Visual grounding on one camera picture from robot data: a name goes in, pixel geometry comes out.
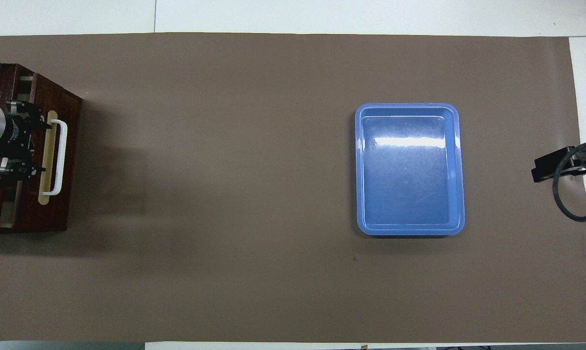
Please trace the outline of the blue plastic tray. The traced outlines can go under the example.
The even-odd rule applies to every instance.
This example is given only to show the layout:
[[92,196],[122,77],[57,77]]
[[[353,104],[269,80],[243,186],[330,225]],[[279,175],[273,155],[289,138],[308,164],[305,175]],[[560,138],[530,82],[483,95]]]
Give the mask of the blue plastic tray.
[[358,228],[448,237],[466,222],[460,116],[446,103],[367,103],[354,115]]

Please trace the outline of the dark wooden drawer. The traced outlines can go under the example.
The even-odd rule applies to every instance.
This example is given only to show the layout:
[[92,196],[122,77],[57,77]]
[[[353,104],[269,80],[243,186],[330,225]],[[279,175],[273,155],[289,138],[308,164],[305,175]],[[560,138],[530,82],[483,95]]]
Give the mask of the dark wooden drawer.
[[14,215],[9,232],[62,232],[68,228],[69,200],[75,169],[82,98],[39,73],[21,73],[16,100],[42,108],[46,122],[57,118],[69,127],[62,190],[55,196],[43,196],[54,185],[60,129],[37,130],[33,133],[34,163],[47,169],[16,186]]

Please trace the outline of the white drawer handle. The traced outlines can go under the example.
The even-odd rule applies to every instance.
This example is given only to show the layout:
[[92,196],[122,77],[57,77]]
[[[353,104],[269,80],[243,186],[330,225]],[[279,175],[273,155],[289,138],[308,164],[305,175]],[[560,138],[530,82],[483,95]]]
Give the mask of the white drawer handle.
[[68,124],[57,118],[49,119],[49,123],[53,124],[53,126],[58,126],[60,129],[60,136],[58,141],[58,154],[57,165],[55,167],[54,185],[50,191],[42,192],[43,196],[55,196],[58,195],[62,190],[69,130]]

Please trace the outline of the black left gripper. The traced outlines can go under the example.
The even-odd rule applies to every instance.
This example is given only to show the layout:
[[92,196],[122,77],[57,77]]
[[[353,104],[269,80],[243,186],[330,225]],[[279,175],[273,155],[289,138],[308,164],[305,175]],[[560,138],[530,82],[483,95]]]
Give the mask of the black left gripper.
[[46,172],[36,166],[31,150],[33,130],[52,129],[42,115],[42,108],[27,101],[7,100],[7,115],[3,116],[4,131],[0,137],[0,178],[28,181]]

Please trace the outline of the brown paper table mat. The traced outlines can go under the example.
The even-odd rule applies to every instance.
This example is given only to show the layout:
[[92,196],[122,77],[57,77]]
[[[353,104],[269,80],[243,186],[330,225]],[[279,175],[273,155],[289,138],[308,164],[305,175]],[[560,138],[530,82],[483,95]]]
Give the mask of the brown paper table mat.
[[[84,100],[69,223],[0,234],[0,339],[586,342],[586,224],[533,160],[580,143],[561,37],[0,37]],[[364,103],[455,106],[465,227],[372,238]]]

